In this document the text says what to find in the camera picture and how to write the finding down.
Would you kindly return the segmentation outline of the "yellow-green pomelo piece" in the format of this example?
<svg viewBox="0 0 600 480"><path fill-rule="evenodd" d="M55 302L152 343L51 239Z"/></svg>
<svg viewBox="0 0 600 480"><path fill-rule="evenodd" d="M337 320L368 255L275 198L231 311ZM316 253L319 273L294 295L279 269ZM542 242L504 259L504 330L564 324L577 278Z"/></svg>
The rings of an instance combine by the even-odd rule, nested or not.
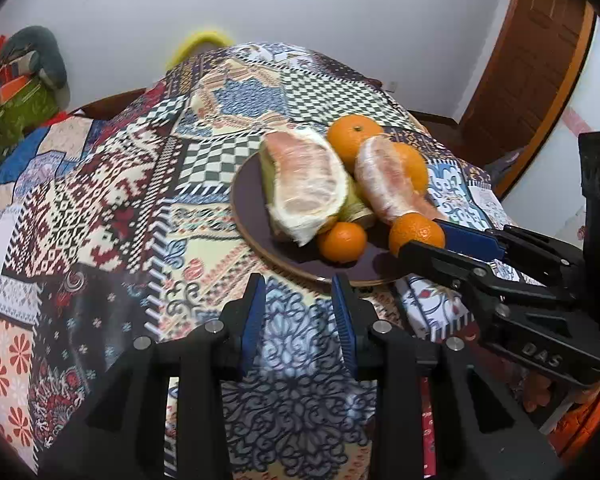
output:
<svg viewBox="0 0 600 480"><path fill-rule="evenodd" d="M354 180L378 219L385 224L393 224L412 212L429 220L448 218L415 191L398 151L384 136L372 136L361 144L354 164Z"/></svg>

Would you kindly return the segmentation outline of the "wooden door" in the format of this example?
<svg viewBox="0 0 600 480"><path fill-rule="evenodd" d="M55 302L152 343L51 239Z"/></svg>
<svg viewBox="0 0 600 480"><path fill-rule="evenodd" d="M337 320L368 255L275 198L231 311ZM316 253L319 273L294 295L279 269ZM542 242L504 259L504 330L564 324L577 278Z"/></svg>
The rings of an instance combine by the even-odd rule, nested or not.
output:
<svg viewBox="0 0 600 480"><path fill-rule="evenodd" d="M588 0L509 0L486 69L460 120L466 159L482 168L517 153L491 179L504 198L545 144L577 84L596 14Z"/></svg>

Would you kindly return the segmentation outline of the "large orange with sticker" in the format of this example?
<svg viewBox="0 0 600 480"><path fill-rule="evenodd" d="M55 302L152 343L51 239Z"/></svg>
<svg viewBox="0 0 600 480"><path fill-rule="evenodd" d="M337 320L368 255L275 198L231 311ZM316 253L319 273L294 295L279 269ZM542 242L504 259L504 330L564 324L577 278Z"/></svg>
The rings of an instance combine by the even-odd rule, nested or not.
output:
<svg viewBox="0 0 600 480"><path fill-rule="evenodd" d="M414 190L425 196L428 190L428 168L426 160L416 148L402 142L393 142L400 157L404 174L411 180Z"/></svg>

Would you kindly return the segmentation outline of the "grey plush toy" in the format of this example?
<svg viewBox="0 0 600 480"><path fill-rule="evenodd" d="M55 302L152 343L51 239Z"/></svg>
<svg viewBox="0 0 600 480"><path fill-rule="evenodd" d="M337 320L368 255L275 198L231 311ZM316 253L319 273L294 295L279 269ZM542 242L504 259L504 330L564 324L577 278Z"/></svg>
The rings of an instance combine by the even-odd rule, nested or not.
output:
<svg viewBox="0 0 600 480"><path fill-rule="evenodd" d="M10 36L0 49L0 68L6 68L12 76L38 76L53 90L67 84L57 40L43 26L28 26Z"/></svg>

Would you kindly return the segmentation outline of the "dark purple plate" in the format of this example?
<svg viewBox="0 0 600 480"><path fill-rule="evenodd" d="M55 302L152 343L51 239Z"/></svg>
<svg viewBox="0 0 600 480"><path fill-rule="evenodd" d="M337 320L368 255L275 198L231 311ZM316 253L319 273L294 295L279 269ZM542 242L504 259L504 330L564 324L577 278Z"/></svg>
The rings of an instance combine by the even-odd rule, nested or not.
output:
<svg viewBox="0 0 600 480"><path fill-rule="evenodd" d="M265 261L297 278L326 284L338 272L347 274L356 287L393 283L406 271L388 249L389 228L374 224L367 231L364 254L354 263L326 260L317 244L299 246L274 234L266 209L260 157L250 156L236 171L230 186L230 206L237 229L248 245Z"/></svg>

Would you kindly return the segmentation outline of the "small mandarin orange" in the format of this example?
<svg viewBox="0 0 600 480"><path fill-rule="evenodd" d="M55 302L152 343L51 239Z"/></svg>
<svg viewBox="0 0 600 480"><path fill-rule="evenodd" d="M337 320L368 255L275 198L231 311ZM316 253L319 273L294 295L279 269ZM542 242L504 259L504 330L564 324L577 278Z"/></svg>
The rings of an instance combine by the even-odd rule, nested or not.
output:
<svg viewBox="0 0 600 480"><path fill-rule="evenodd" d="M317 237L323 258L338 264L358 261L367 245L366 231L356 223L337 222L328 232Z"/></svg>

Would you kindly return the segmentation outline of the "patchwork patterned bedspread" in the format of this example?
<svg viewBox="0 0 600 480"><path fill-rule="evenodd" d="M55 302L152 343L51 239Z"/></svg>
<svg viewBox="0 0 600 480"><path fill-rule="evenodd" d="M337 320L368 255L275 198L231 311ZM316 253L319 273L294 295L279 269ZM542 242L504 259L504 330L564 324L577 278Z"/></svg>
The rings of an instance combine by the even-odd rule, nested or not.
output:
<svg viewBox="0 0 600 480"><path fill-rule="evenodd" d="M256 255L230 209L266 132L350 114L424 155L446 218L509 224L483 170L362 74L291 44L195 56L110 122L69 118L17 146L0 168L0 431L27 472L135 337L186 336L259 273L263 350L223 388L235 477L365 477L375 389L343 365L329 296Z"/></svg>

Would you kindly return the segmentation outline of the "medium orange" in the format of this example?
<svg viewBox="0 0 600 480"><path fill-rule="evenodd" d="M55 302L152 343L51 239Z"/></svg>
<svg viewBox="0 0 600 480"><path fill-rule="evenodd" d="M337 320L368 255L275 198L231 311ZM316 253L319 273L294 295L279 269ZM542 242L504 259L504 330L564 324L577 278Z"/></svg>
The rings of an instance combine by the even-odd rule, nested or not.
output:
<svg viewBox="0 0 600 480"><path fill-rule="evenodd" d="M328 128L326 140L340 157L344 168L354 173L358 150L372 136L381 136L384 129L372 118L362 115L347 115L335 120Z"/></svg>

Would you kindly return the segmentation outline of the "peeled pomelo wedge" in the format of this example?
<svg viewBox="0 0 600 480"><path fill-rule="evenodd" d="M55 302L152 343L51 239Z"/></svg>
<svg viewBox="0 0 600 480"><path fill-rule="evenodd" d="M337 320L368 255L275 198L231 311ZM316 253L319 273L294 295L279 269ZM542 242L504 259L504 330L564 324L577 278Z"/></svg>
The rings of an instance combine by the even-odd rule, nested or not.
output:
<svg viewBox="0 0 600 480"><path fill-rule="evenodd" d="M260 143L268 214L298 246L331 226L348 196L348 174L330 144L315 130L269 131Z"/></svg>

